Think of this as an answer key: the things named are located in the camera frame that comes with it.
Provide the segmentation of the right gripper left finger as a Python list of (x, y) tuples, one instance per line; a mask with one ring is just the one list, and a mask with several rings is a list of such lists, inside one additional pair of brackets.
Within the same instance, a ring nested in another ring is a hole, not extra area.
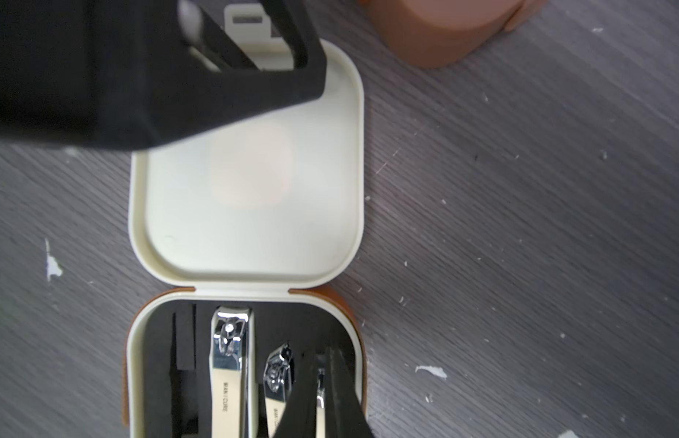
[(317, 432), (318, 354), (305, 352), (274, 438), (315, 438)]

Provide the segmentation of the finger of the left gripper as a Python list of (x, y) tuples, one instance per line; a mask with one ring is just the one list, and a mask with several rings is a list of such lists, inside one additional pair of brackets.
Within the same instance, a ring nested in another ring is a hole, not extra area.
[(0, 140), (140, 151), (317, 100), (305, 5), (261, 7), (290, 69), (257, 67), (193, 1), (0, 1)]

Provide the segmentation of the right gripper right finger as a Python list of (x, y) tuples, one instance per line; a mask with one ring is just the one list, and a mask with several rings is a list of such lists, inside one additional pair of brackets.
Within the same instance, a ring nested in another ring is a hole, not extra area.
[(341, 351), (327, 348), (325, 358), (325, 436), (374, 438)]

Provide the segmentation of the small cream clipper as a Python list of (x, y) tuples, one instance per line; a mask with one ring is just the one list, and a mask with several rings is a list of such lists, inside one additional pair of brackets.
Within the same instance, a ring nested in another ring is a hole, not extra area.
[(273, 437), (279, 427), (293, 383), (293, 352), (289, 344), (284, 343), (269, 354), (263, 374), (266, 425), (269, 437)]
[(316, 396), (316, 438), (326, 437), (326, 414), (325, 414), (325, 370), (319, 368)]

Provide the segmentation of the silver cream nail clipper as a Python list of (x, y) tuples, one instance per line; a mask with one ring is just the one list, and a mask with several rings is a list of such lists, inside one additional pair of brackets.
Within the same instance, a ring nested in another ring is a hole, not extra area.
[(220, 307), (211, 320), (211, 436), (248, 434), (248, 374), (252, 312)]

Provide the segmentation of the cream nail kit case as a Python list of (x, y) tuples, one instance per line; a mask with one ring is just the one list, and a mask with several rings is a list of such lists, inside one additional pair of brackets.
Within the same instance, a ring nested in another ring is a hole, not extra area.
[[(258, 4), (229, 5), (220, 25), (257, 67), (287, 70), (287, 43)], [(366, 417), (366, 351), (330, 288), (364, 226), (364, 90), (345, 52), (321, 39), (317, 99), (131, 157), (129, 235), (140, 263), (169, 285), (136, 315), (126, 344), (125, 421), (133, 437), (211, 436), (209, 350), (217, 308), (252, 312), (248, 434), (269, 437), (263, 374), (284, 343), (337, 348)]]

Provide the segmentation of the brown nail kit case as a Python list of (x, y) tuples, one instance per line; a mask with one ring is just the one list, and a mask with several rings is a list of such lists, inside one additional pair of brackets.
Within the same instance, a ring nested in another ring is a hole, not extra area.
[(397, 58), (421, 69), (462, 60), (524, 23), (544, 0), (368, 0), (360, 5)]

